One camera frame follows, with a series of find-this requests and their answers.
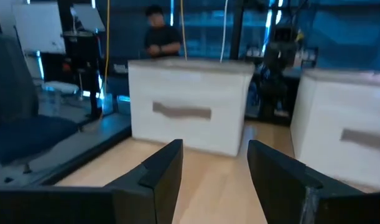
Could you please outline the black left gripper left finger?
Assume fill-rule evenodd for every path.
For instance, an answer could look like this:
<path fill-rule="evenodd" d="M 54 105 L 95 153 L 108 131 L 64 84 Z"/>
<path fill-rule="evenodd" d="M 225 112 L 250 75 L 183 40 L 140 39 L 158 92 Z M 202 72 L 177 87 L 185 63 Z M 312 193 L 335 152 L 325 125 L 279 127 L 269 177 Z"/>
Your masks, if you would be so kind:
<path fill-rule="evenodd" d="M 175 139 L 113 180 L 116 224 L 172 224 L 182 167 L 183 141 Z"/>

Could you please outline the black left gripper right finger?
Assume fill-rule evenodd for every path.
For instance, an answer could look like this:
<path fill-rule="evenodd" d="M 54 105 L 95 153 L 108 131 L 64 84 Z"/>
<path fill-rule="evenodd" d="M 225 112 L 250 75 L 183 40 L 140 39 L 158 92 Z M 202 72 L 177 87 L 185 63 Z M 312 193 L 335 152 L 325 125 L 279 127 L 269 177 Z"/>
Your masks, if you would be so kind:
<path fill-rule="evenodd" d="M 257 140 L 249 141 L 247 159 L 267 224 L 314 224 L 322 183 L 305 164 Z"/>

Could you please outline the beige fabric storage bin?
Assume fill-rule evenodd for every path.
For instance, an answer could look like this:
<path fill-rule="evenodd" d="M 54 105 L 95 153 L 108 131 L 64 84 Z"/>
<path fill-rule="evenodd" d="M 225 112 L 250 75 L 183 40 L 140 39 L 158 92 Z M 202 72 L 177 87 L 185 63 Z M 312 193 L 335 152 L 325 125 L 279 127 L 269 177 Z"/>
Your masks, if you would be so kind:
<path fill-rule="evenodd" d="M 255 66 L 170 57 L 128 63 L 132 135 L 235 157 Z"/>
<path fill-rule="evenodd" d="M 380 72 L 304 70 L 290 132 L 299 161 L 380 190 Z"/>

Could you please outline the white round stool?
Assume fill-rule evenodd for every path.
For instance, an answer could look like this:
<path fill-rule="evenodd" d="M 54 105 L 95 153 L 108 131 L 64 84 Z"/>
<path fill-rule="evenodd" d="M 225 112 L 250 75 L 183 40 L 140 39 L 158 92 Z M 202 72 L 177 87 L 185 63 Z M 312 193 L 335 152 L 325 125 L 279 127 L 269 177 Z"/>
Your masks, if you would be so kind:
<path fill-rule="evenodd" d="M 58 81 L 45 82 L 42 84 L 42 88 L 44 90 L 56 91 L 67 95 L 75 94 L 79 90 L 77 85 Z"/>

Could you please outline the black equipment stand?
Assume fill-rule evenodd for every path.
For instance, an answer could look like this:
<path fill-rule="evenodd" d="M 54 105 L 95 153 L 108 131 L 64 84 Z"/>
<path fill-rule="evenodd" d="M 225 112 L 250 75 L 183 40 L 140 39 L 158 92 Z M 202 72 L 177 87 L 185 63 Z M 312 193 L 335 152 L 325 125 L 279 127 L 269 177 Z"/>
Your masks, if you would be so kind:
<path fill-rule="evenodd" d="M 79 76 L 81 91 L 90 92 L 91 119 L 98 119 L 102 108 L 98 106 L 100 45 L 93 32 L 65 31 L 61 34 L 65 42 L 65 55 L 70 69 Z"/>

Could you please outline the person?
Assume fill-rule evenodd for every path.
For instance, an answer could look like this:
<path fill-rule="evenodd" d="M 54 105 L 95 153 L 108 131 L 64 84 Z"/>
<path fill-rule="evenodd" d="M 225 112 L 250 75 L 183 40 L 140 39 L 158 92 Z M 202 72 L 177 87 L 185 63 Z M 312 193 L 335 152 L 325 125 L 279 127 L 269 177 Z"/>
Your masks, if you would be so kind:
<path fill-rule="evenodd" d="M 144 37 L 144 47 L 150 58 L 177 57 L 182 39 L 178 30 L 165 23 L 163 10 L 159 5 L 146 8 L 145 15 L 149 28 Z"/>

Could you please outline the grey tilted panel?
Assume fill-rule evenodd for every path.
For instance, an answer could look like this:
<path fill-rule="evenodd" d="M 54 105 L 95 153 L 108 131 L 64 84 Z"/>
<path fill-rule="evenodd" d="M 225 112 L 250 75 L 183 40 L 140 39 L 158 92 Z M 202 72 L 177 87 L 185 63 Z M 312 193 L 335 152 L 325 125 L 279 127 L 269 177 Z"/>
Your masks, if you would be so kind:
<path fill-rule="evenodd" d="M 70 11 L 73 16 L 74 30 L 94 33 L 106 30 L 97 8 L 91 4 L 74 4 Z"/>

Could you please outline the whiteboard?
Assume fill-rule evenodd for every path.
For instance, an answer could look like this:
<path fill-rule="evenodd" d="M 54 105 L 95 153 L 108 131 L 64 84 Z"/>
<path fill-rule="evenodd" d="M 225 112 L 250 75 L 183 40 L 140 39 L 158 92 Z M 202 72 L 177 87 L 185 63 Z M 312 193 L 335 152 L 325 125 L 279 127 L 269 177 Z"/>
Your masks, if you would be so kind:
<path fill-rule="evenodd" d="M 65 53 L 62 25 L 56 2 L 14 4 L 12 13 L 23 51 Z"/>

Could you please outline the black aluminium table frame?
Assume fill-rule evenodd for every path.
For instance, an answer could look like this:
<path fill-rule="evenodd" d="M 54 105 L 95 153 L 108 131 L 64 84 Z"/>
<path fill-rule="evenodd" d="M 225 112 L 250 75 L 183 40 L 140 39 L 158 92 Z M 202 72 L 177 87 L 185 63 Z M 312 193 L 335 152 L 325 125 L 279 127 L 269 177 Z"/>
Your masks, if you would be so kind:
<path fill-rule="evenodd" d="M 50 174 L 37 180 L 33 185 L 53 185 L 57 182 L 68 177 L 70 174 L 74 173 L 76 170 L 86 165 L 93 159 L 102 155 L 104 152 L 110 150 L 112 147 L 124 141 L 132 136 L 132 131 L 130 129 L 121 131 L 115 134 L 108 140 L 102 142 L 101 144 L 94 146 L 84 152 L 83 154 L 76 156 L 74 159 L 68 161 L 67 163 L 60 165 L 58 168 L 51 171 Z"/>

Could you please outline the black upright post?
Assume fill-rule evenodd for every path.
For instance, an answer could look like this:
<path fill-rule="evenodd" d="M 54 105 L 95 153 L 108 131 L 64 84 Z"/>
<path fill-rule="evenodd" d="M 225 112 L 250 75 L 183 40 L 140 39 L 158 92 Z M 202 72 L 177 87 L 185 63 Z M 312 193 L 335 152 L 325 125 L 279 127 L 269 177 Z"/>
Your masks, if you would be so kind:
<path fill-rule="evenodd" d="M 231 49 L 229 54 L 230 60 L 237 60 L 239 57 L 239 46 L 243 26 L 244 2 L 245 0 L 235 0 L 233 32 L 231 38 Z"/>

